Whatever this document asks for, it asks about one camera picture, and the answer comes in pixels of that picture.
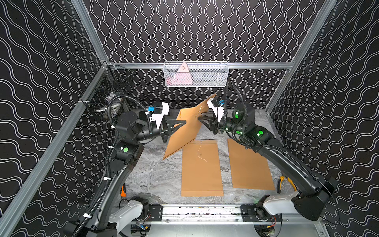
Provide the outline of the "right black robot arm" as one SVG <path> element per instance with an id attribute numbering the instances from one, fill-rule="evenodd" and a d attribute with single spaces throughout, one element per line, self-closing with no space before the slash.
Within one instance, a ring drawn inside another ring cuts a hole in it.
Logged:
<path id="1" fill-rule="evenodd" d="M 277 214 L 298 213 L 310 221 L 317 221 L 329 201 L 334 200 L 333 194 L 338 185 L 336 179 L 310 170 L 269 130 L 256 124 L 255 109 L 243 99 L 235 84 L 227 83 L 226 88 L 232 88 L 240 98 L 232 113 L 228 113 L 228 96 L 217 96 L 209 100 L 208 111 L 197 119 L 213 134 L 225 132 L 243 148 L 266 158 L 295 187 L 288 196 L 263 196 L 255 205 L 256 218 L 266 221 Z"/>

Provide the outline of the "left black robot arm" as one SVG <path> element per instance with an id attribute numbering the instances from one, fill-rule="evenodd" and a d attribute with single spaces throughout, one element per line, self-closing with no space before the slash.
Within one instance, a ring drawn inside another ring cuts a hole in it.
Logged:
<path id="1" fill-rule="evenodd" d="M 114 121 L 112 105 L 120 99 L 135 102 L 142 111 L 138 114 L 135 111 L 124 112 Z M 65 225 L 64 234 L 67 237 L 116 237 L 133 220 L 147 220 L 148 200 L 133 197 L 126 206 L 112 212 L 116 196 L 137 165 L 144 151 L 144 141 L 161 137 L 166 142 L 186 124 L 186 120 L 176 120 L 168 115 L 167 103 L 155 102 L 151 107 L 146 107 L 125 94 L 112 97 L 107 104 L 106 113 L 115 129 L 115 138 L 105 157 L 105 174 L 83 215 Z"/>

